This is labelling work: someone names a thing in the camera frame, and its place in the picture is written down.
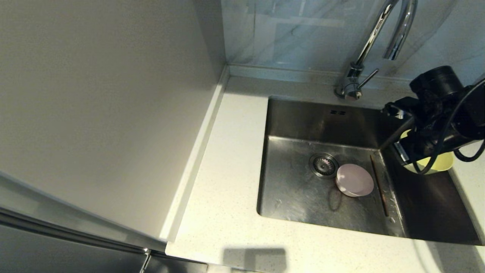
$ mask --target white countertop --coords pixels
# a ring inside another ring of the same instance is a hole
[[[327,85],[231,77],[177,237],[167,244],[168,255],[262,272],[485,271],[483,246],[260,216],[256,206],[268,97],[295,95],[305,101],[380,108],[409,93],[365,90],[361,100],[349,103],[338,100]],[[482,227],[484,162],[482,156],[476,162],[455,164],[461,188]]]

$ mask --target black cable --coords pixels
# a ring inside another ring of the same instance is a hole
[[[456,115],[456,113],[458,112],[458,110],[460,109],[461,105],[463,104],[463,102],[465,102],[465,100],[468,98],[468,96],[473,92],[475,91],[476,89],[478,89],[481,85],[485,84],[485,78],[483,78],[482,80],[480,80],[479,82],[477,82],[467,93],[465,96],[463,96],[460,101],[458,102],[458,104],[455,106],[455,108],[453,109],[453,112],[452,114],[450,115],[450,117],[446,120],[445,122],[445,126],[443,127],[443,130],[441,131],[441,134],[439,135],[439,138],[438,138],[438,142],[435,146],[435,149],[433,151],[433,154],[431,155],[431,159],[429,160],[428,164],[426,164],[426,167],[424,167],[424,169],[420,170],[418,164],[416,163],[416,160],[415,159],[415,156],[414,156],[414,144],[412,145],[411,147],[411,153],[410,153],[410,157],[411,157],[411,161],[413,162],[413,166],[414,166],[414,169],[416,170],[416,172],[418,174],[425,174],[427,173],[431,167],[433,166],[433,164],[435,163],[436,159],[438,158],[438,155],[439,153],[441,152],[441,149],[443,148],[443,142],[445,141],[445,136],[446,134],[448,133],[448,129],[451,125],[451,122],[453,121],[453,118],[454,116]]]
[[[478,149],[477,153],[474,156],[468,157],[463,155],[459,149],[454,150],[454,154],[456,155],[456,158],[460,159],[461,161],[464,162],[472,162],[477,160],[484,152],[485,150],[485,140],[482,142],[482,145]]]

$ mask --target white wall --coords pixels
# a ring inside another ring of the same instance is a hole
[[[385,0],[222,0],[227,62],[341,72],[362,50]],[[480,0],[419,0],[396,60],[382,55],[394,31],[395,7],[364,62],[363,74],[414,79],[450,65],[464,85],[484,72],[485,5]]]
[[[0,2],[0,171],[157,237],[225,62],[220,9]]]

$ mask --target round container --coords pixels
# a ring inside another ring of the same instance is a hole
[[[404,133],[402,133],[401,138],[407,137],[407,132],[409,132],[409,131],[410,130],[407,130]],[[426,167],[426,165],[428,164],[430,159],[431,159],[430,157],[427,157],[427,158],[423,158],[421,160],[416,161],[420,170],[422,170],[422,169],[424,169],[424,167]],[[431,173],[435,173],[435,172],[439,172],[439,171],[447,171],[453,166],[453,160],[454,160],[453,159],[453,152],[440,154],[440,155],[438,155],[438,157],[436,158],[436,161],[431,166],[431,169],[425,174],[431,174]],[[406,168],[408,171],[412,171],[412,172],[416,173],[416,169],[414,169],[414,166],[413,166],[412,163],[404,165],[404,168]]]
[[[361,166],[344,164],[337,171],[335,184],[339,190],[350,197],[368,195],[374,190],[374,180]]]

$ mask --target yellow cup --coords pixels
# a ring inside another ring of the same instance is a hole
[[[407,132],[409,132],[409,131],[410,130],[407,130],[404,133],[402,133],[401,138],[407,137]],[[421,160],[418,160],[416,162],[418,164],[420,170],[422,170],[422,169],[424,169],[424,167],[426,167],[426,165],[428,164],[430,159],[431,159],[430,157],[427,157],[427,158],[423,158]],[[453,166],[453,161],[454,161],[453,152],[440,154],[436,158],[436,161],[432,165],[431,169],[425,174],[431,174],[431,173],[435,173],[435,172],[439,172],[439,171],[447,171],[447,170],[451,169],[451,167]],[[414,169],[414,166],[413,166],[412,163],[405,165],[404,168],[406,168],[409,171],[412,171],[414,173],[417,173],[416,170]]]

